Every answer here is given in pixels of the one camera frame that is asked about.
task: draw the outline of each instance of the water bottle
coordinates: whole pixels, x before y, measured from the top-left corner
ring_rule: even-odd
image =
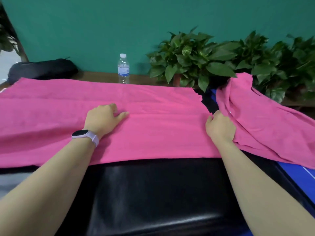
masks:
[[[120,54],[120,60],[118,61],[118,78],[119,83],[129,83],[129,62],[126,54]]]

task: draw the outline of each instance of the smartwatch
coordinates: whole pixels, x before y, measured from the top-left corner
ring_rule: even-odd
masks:
[[[91,138],[92,142],[95,144],[95,147],[97,147],[98,143],[100,142],[97,135],[89,130],[75,131],[72,134],[72,139],[74,138]]]

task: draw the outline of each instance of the pink cloth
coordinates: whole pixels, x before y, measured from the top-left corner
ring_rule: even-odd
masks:
[[[90,109],[110,103],[130,115],[100,140],[92,165],[220,157],[200,100],[191,88],[22,78],[0,93],[0,168],[44,164],[83,128]]]
[[[216,92],[220,111],[237,127],[241,150],[315,169],[315,120],[282,106],[252,88],[246,73]]]

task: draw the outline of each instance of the lavender watch strap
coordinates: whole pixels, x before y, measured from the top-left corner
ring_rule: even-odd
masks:
[[[99,144],[99,139],[97,137],[96,134],[94,134],[93,132],[91,131],[88,131],[87,133],[83,134],[83,135],[79,135],[79,136],[72,136],[72,138],[91,138],[92,139],[92,142],[95,144],[95,147],[98,146]]]

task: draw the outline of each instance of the green wall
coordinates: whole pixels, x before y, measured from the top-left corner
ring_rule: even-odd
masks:
[[[132,74],[148,71],[146,53],[167,31],[196,31],[215,41],[252,30],[275,43],[287,33],[315,34],[315,0],[2,0],[30,61],[70,56],[87,71],[117,72],[126,53]]]

